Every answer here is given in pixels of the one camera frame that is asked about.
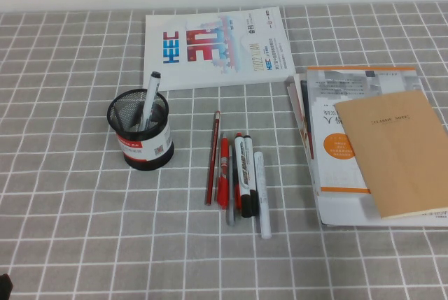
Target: book cover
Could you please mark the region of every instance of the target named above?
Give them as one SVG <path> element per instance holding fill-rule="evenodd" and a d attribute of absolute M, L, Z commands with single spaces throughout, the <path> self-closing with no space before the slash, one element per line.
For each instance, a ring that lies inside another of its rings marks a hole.
<path fill-rule="evenodd" d="M 448 136 L 423 92 L 335 107 L 382 218 L 448 209 Z"/>
<path fill-rule="evenodd" d="M 341 101 L 421 90 L 412 68 L 312 67 L 307 71 L 313 172 L 320 193 L 366 193 L 349 138 L 334 105 Z"/>
<path fill-rule="evenodd" d="M 285 81 L 295 73 L 279 8 L 147 15 L 143 86 L 160 90 Z"/>

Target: notebook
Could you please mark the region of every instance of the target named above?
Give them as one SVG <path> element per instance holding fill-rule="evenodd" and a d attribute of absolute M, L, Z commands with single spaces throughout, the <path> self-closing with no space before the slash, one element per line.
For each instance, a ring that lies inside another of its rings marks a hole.
<path fill-rule="evenodd" d="M 448 136 L 422 92 L 335 107 L 381 218 L 448 209 Z"/>

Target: black mesh pen holder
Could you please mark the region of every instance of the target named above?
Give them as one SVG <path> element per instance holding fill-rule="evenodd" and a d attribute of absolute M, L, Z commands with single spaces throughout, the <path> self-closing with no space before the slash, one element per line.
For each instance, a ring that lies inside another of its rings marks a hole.
<path fill-rule="evenodd" d="M 165 165 L 174 154 L 168 123 L 167 100 L 157 93 L 150 124 L 140 130 L 146 89 L 122 93 L 107 109 L 107 121 L 115 130 L 125 161 L 140 171 L 152 171 Z"/>

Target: pen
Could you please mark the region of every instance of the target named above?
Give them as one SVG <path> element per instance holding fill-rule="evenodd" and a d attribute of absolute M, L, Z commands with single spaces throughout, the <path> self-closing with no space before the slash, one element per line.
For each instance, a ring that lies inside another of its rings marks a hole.
<path fill-rule="evenodd" d="M 213 121 L 213 139 L 211 141 L 209 181 L 207 183 L 207 191 L 206 191 L 206 196 L 205 196 L 205 204 L 208 206 L 211 205 L 211 195 L 213 194 L 216 146 L 218 145 L 218 133 L 219 133 L 219 118 L 220 118 L 220 112 L 216 111 L 215 119 Z"/>
<path fill-rule="evenodd" d="M 143 106 L 143 113 L 141 114 L 139 131 L 144 131 L 148 128 L 151 121 L 151 115 L 153 114 L 153 104 L 157 97 L 157 91 L 159 90 L 160 73 L 154 71 L 149 78 L 148 89 L 146 90 L 145 104 Z"/>
<path fill-rule="evenodd" d="M 235 138 L 235 153 L 237 155 L 239 194 L 241 196 L 241 216 L 252 217 L 251 192 L 249 190 L 249 173 L 246 165 L 246 145 L 241 134 Z"/>
<path fill-rule="evenodd" d="M 229 165 L 227 166 L 229 173 L 229 204 L 225 213 L 225 220 L 228 225 L 235 225 L 235 186 L 233 181 L 233 150 L 229 145 Z"/>
<path fill-rule="evenodd" d="M 246 165 L 249 174 L 252 216 L 258 216 L 258 193 L 255 179 L 255 164 L 253 163 L 252 138 L 250 136 L 244 136 L 244 142 L 246 144 Z"/>
<path fill-rule="evenodd" d="M 255 173 L 257 178 L 258 201 L 260 203 L 260 228 L 263 239 L 271 238 L 271 221 L 269 217 L 269 204 L 267 202 L 265 160 L 263 153 L 255 152 Z"/>
<path fill-rule="evenodd" d="M 229 204 L 229 140 L 223 134 L 220 147 L 220 176 L 218 179 L 218 205 L 226 209 Z"/>

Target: white marker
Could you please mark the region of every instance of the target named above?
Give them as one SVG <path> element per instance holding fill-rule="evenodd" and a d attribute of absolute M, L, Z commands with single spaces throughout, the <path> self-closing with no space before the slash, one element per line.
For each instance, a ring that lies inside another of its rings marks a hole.
<path fill-rule="evenodd" d="M 154 71 L 149 78 L 148 89 L 146 90 L 145 105 L 143 106 L 143 113 L 141 114 L 139 131 L 144 131 L 149 127 L 151 116 L 153 115 L 153 104 L 157 98 L 159 91 L 160 73 Z"/>
<path fill-rule="evenodd" d="M 269 217 L 269 204 L 267 202 L 265 160 L 263 153 L 255 152 L 255 174 L 257 178 L 258 201 L 260 202 L 260 228 L 261 238 L 269 239 L 271 234 L 271 221 Z"/>

